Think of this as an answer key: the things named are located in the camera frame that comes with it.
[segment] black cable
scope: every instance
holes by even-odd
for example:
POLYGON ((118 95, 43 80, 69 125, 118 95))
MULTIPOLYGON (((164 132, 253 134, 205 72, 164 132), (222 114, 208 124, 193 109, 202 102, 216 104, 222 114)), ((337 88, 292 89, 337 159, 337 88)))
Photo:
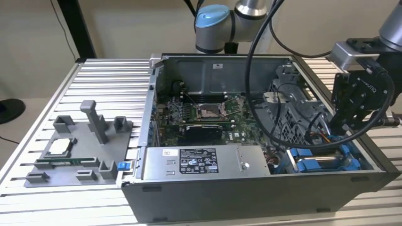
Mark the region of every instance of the black cable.
POLYGON ((184 0, 184 2, 185 2, 185 5, 186 5, 186 7, 188 7, 188 9, 190 11, 192 16, 194 16, 194 9, 193 9, 190 1, 189 0, 184 0))
POLYGON ((277 38, 277 36, 276 36, 276 34, 275 34, 275 31, 273 31, 273 28, 272 28, 272 22, 269 22, 269 25, 268 25, 268 26, 269 26, 269 31, 271 31, 271 34, 272 34, 272 38, 273 38, 275 41, 277 42, 279 46, 280 46, 281 48, 284 48, 291 54, 293 54, 293 55, 296 55, 296 56, 299 56, 299 57, 303 57, 303 58, 317 58, 317 57, 323 57, 323 56, 325 56, 325 55, 328 55, 328 54, 331 53, 331 51, 328 51, 328 52, 324 52, 324 53, 316 54, 316 55, 305 55, 305 54, 301 54, 301 53, 295 52, 295 51, 291 50, 291 49, 283 44, 283 42, 279 40, 279 38, 277 38))
POLYGON ((304 148, 304 149, 324 149, 324 148, 337 148, 339 145, 347 143, 348 141, 356 139, 359 136, 361 136, 369 129, 371 127, 375 126, 376 122, 380 120, 384 112, 387 111, 387 108, 391 104, 391 100, 392 100, 392 96, 393 96, 393 92, 395 92, 395 87, 393 87, 393 83, 392 83, 392 80, 391 80, 391 77, 388 76, 387 73, 380 73, 380 78, 384 79, 384 82, 385 82, 385 87, 387 87, 387 96, 385 96, 385 99, 383 101, 383 105, 380 106, 375 116, 368 120, 365 126, 359 130, 356 131, 353 134, 351 134, 351 136, 332 142, 332 143, 328 143, 328 144, 321 144, 321 145, 301 145, 301 144, 292 144, 289 142, 285 142, 280 139, 277 139, 269 132, 268 130, 265 129, 259 117, 257 117, 257 114, 255 112, 255 108, 253 108, 253 104, 252 104, 252 98, 251 98, 251 92, 249 92, 249 71, 251 71, 251 61, 252 61, 252 55, 253 55, 253 51, 255 51, 255 48, 256 48, 256 44, 257 44, 257 41, 264 33, 264 29, 265 27, 268 26, 268 23, 271 22, 272 20, 272 16, 275 14, 275 12, 277 11, 281 3, 283 3, 284 0, 277 0, 277 3, 272 6, 271 8, 271 11, 264 19, 264 22, 259 28, 259 31, 256 33, 256 36, 253 38, 253 41, 251 43, 251 47, 249 47, 249 51, 248 51, 248 54, 246 54, 246 59, 245 59, 245 70, 244 70, 244 88, 245 88, 245 101, 246 101, 246 105, 248 105, 248 108, 249 108, 249 111, 252 113, 252 117, 255 119, 255 122, 256 122, 256 125, 259 127, 259 129, 261 130, 261 132, 267 135, 267 137, 273 140, 276 143, 279 143, 280 145, 283 146, 288 146, 288 147, 295 147, 295 148, 304 148))
POLYGON ((315 117, 312 118, 311 122, 308 123, 308 127, 307 127, 307 131, 305 131, 305 139, 309 143, 312 143, 312 140, 311 140, 311 128, 312 128, 312 124, 313 122, 316 121, 316 119, 319 118, 320 116, 320 112, 316 113, 315 117))
POLYGON ((58 15, 57 15, 56 8, 54 8, 53 1, 52 1, 52 0, 50 0, 50 4, 52 4, 53 12, 54 12, 54 14, 56 14, 56 18, 57 18, 57 21, 58 21, 60 27, 61 27, 61 29, 62 29, 62 32, 64 32, 64 37, 65 37, 66 45, 68 45, 68 48, 69 48, 70 54, 73 55, 73 61, 74 61, 74 60, 76 60, 76 57, 74 57, 73 50, 72 50, 72 48, 70 48, 70 45, 69 45, 69 42, 68 42, 68 38, 66 38, 65 29, 64 29, 64 27, 62 27, 62 24, 61 24, 61 21, 60 21, 60 18, 58 18, 58 15))
POLYGON ((196 16, 197 16, 197 14, 198 14, 198 10, 200 10, 200 7, 201 7, 201 5, 202 5, 202 2, 204 2, 204 0, 198 0, 198 1, 196 2, 194 16, 193 16, 193 32, 194 32, 196 16))
POLYGON ((0 139, 1 139, 1 140, 5 140, 5 141, 9 141, 9 142, 11 142, 11 143, 14 143, 14 144, 17 144, 17 145, 19 144, 18 142, 15 142, 15 141, 13 141, 13 140, 9 140, 9 139, 6 139, 6 138, 3 138, 3 137, 0 137, 0 139))

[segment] barcode sticker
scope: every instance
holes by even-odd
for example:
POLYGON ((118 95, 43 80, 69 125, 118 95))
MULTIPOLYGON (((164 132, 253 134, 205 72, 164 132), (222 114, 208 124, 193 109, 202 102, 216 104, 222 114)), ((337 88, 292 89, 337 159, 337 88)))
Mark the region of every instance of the barcode sticker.
POLYGON ((162 156, 177 156, 178 150, 177 149, 162 149, 162 156))

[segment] gray computer chassis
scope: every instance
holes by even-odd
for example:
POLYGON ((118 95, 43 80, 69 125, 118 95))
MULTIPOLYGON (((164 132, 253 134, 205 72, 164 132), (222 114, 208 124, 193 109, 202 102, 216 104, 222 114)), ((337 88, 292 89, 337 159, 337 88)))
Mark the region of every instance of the gray computer chassis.
MULTIPOLYGON (((319 152, 271 142, 248 113, 244 60, 153 59, 137 158, 121 184, 138 222, 331 212, 399 175, 365 135, 319 152)), ((300 58, 255 56, 251 93, 259 118, 281 140, 340 139, 327 129, 329 91, 300 58)))

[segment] motherboard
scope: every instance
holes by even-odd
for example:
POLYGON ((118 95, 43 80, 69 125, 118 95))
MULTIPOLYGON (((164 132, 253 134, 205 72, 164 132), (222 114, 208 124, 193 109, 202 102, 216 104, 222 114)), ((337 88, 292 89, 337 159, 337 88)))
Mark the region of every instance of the motherboard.
POLYGON ((267 146, 241 94, 172 97, 157 105, 160 146, 267 146))

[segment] green circuit board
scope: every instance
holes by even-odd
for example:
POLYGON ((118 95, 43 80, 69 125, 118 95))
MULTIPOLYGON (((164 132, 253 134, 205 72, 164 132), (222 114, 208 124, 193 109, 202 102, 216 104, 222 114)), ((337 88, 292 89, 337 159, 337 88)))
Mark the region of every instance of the green circuit board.
POLYGON ((158 105, 160 146, 185 145, 260 145, 267 141, 252 119, 244 96, 226 95, 220 103, 188 104, 172 99, 158 105), (190 141, 185 143, 188 126, 217 126, 221 137, 213 141, 190 141))

